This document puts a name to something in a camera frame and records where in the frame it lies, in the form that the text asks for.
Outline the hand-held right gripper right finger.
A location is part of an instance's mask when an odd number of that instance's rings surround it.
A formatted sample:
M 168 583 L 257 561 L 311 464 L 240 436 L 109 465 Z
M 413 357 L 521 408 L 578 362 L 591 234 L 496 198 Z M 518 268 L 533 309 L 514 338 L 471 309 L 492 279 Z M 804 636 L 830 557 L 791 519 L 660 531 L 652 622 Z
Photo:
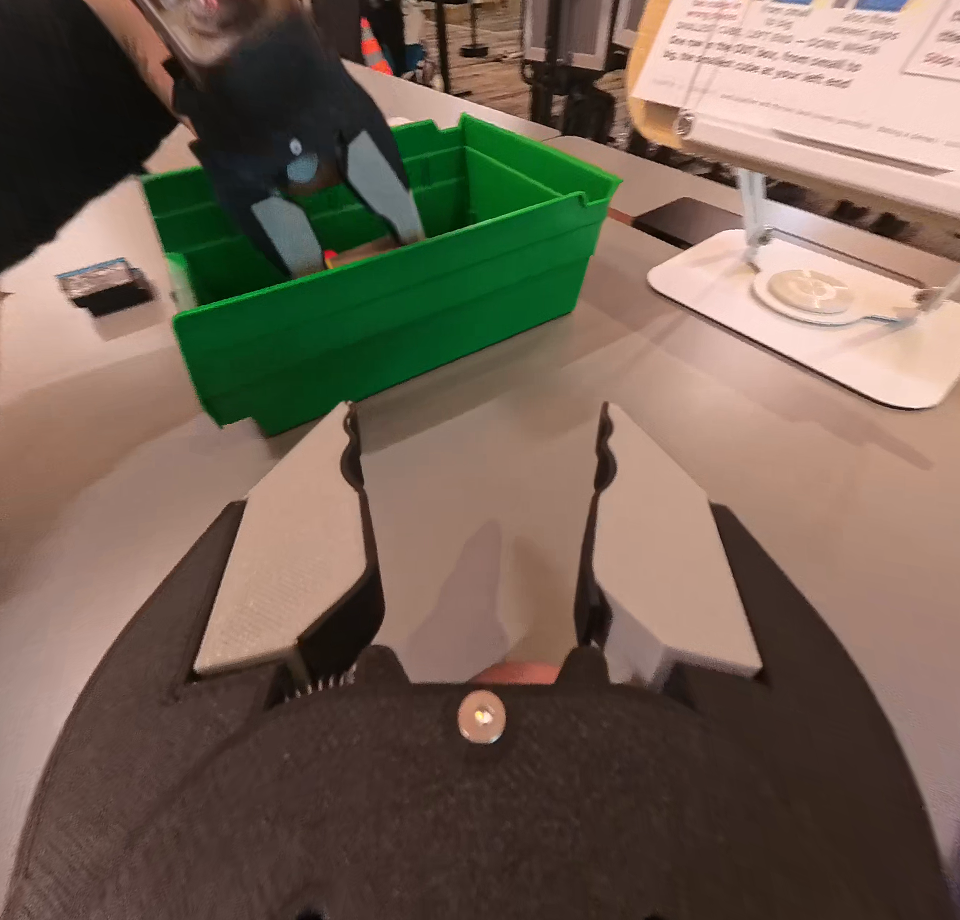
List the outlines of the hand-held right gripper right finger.
M 662 689 L 678 666 L 755 679 L 762 656 L 704 489 L 610 401 L 594 452 L 578 644 L 616 685 Z

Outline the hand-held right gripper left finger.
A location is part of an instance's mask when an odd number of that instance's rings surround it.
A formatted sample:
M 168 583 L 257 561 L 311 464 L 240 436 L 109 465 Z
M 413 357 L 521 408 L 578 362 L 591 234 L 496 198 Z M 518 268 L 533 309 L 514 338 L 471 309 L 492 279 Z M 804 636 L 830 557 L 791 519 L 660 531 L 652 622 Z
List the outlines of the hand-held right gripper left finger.
M 358 414 L 339 403 L 249 491 L 194 672 L 278 662 L 336 685 L 376 638 L 385 598 Z

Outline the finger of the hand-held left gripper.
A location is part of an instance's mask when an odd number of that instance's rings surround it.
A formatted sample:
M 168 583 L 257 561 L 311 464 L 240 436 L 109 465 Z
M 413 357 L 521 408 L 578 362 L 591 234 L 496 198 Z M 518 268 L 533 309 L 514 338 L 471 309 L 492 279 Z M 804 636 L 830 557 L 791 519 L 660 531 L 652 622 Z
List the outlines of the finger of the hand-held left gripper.
M 346 181 L 356 196 L 390 228 L 401 245 L 426 239 L 414 195 L 368 132 L 346 147 Z
M 274 194 L 252 204 L 250 213 L 289 277 L 325 270 L 325 252 L 300 206 Z

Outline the large wooden cube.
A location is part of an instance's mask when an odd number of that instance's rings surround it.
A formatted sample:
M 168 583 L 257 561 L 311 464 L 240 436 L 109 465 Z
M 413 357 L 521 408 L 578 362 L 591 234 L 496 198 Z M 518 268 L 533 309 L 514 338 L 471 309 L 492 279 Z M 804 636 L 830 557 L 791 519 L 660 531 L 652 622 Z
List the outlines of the large wooden cube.
M 337 253 L 337 265 L 335 268 L 339 268 L 345 265 L 349 265 L 355 262 L 360 262 L 367 260 L 369 258 L 378 256 L 380 254 L 385 254 L 393 250 L 399 249 L 402 246 L 401 243 L 396 241 L 390 235 L 384 235 L 378 239 L 368 241 L 360 246 L 354 247 L 350 250 L 344 251 L 342 253 Z

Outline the green plastic bin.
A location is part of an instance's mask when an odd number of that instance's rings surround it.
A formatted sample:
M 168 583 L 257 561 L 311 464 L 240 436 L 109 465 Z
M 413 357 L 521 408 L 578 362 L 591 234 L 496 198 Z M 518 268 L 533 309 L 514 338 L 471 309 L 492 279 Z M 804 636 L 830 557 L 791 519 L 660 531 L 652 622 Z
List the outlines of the green plastic bin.
M 426 241 L 282 275 L 198 167 L 141 180 L 201 409 L 276 435 L 569 314 L 621 179 L 464 112 L 393 129 Z

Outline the grey desk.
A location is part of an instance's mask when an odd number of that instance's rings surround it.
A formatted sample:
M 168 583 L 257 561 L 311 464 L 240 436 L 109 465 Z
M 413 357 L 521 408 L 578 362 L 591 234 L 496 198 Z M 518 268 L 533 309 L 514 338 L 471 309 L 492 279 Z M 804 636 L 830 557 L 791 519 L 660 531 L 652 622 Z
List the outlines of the grey desk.
M 958 390 L 874 405 L 656 295 L 666 244 L 609 220 L 575 311 L 359 406 L 387 598 L 418 678 L 558 662 L 612 401 L 729 506 L 868 679 L 958 848 Z M 124 257 L 154 300 L 95 318 L 55 276 Z M 1 845 L 93 668 L 228 502 L 308 427 L 198 407 L 137 182 L 2 275 Z

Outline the person's left hand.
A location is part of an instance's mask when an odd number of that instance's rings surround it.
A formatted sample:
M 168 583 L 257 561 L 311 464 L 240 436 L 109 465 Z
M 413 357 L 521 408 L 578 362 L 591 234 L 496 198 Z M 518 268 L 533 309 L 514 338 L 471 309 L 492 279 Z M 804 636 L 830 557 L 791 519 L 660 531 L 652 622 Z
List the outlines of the person's left hand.
M 170 53 L 132 0 L 82 0 L 120 44 L 141 78 L 173 112 L 173 81 L 163 63 Z

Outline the orange traffic cone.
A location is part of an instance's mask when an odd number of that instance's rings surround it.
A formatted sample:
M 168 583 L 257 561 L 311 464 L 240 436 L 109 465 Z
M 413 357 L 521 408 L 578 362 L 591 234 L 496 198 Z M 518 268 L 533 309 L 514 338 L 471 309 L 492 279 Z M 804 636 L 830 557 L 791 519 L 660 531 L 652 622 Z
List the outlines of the orange traffic cone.
M 360 29 L 361 55 L 363 58 L 363 63 L 368 69 L 371 69 L 374 72 L 385 76 L 393 76 L 394 71 L 392 69 L 390 60 L 385 54 L 373 27 L 366 17 L 361 17 Z

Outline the wooden document stand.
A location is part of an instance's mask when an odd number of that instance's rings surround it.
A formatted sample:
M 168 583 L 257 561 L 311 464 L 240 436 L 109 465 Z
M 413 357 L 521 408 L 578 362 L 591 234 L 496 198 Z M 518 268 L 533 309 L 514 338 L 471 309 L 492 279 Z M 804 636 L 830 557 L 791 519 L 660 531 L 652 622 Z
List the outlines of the wooden document stand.
M 729 164 L 742 206 L 742 231 L 720 232 L 655 266 L 647 276 L 649 286 L 729 332 L 881 405 L 926 410 L 941 403 L 958 382 L 958 268 L 947 282 L 920 288 L 892 267 L 844 260 L 829 252 L 823 240 L 777 236 L 767 217 L 765 179 L 832 191 L 956 228 L 958 170 L 934 171 L 753 125 L 646 105 L 630 96 L 645 56 L 643 15 L 630 58 L 628 91 L 640 131 L 659 144 Z

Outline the black phone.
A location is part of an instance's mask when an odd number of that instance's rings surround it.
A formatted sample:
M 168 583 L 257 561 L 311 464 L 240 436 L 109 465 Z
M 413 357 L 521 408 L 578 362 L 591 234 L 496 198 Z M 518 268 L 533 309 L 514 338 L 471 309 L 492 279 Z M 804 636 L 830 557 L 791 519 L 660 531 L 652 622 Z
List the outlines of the black phone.
M 683 197 L 652 208 L 631 221 L 634 230 L 685 251 L 727 230 L 742 231 L 742 216 Z

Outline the printed instruction sheet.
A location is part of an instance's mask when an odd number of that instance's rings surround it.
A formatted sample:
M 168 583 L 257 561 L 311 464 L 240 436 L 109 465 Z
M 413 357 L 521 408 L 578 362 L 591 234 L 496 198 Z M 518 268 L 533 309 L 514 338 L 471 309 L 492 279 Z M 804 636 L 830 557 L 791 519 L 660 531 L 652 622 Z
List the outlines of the printed instruction sheet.
M 630 97 L 958 170 L 958 0 L 649 0 Z

